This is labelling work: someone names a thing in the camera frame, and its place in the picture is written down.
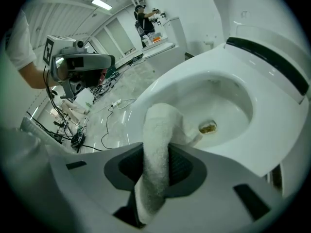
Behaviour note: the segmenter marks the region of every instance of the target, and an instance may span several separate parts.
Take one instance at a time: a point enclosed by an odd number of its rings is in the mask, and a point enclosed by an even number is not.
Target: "person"
[[[144,7],[141,5],[137,5],[135,7],[134,16],[135,19],[139,22],[142,29],[145,31],[146,35],[149,37],[151,41],[153,41],[155,37],[155,27],[152,22],[149,20],[149,17],[152,17],[154,14],[159,13],[158,10],[150,12],[148,14],[144,13]]]
[[[30,43],[29,25],[25,13],[21,10],[15,20],[14,26],[5,35],[5,49],[12,64],[19,71],[31,88],[44,89],[46,85],[43,79],[43,70],[38,69],[34,61],[36,55]],[[58,68],[58,76],[64,80],[68,76],[66,61]],[[45,71],[45,79],[48,75],[49,87],[59,85],[51,77],[51,73]]]

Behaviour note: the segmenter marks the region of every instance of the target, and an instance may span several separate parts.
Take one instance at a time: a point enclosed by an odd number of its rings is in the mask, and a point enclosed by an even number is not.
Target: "sticker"
[[[47,42],[45,43],[44,53],[43,53],[43,61],[50,66],[52,49],[54,42],[47,38]]]

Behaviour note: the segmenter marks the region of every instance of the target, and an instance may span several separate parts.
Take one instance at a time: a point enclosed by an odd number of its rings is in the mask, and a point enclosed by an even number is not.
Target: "white towel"
[[[148,109],[143,127],[143,173],[135,186],[138,217],[142,223],[149,223],[164,203],[164,192],[169,186],[168,144],[193,146],[200,137],[199,130],[176,108],[158,103]]]

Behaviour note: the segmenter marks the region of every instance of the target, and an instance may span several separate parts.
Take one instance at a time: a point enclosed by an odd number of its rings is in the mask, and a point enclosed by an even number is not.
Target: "toilet lid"
[[[150,58],[150,57],[155,56],[161,52],[164,52],[168,49],[171,49],[173,46],[174,46],[174,44],[170,43],[170,42],[163,43],[160,46],[155,47],[155,49],[152,49],[149,52],[147,52],[146,54],[144,54],[143,58],[145,58],[145,59]]]

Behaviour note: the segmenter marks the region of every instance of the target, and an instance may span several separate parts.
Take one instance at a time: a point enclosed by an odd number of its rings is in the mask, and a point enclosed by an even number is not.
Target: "hand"
[[[65,80],[68,77],[68,67],[66,60],[63,60],[60,64],[59,68],[57,69],[57,74],[61,80]]]

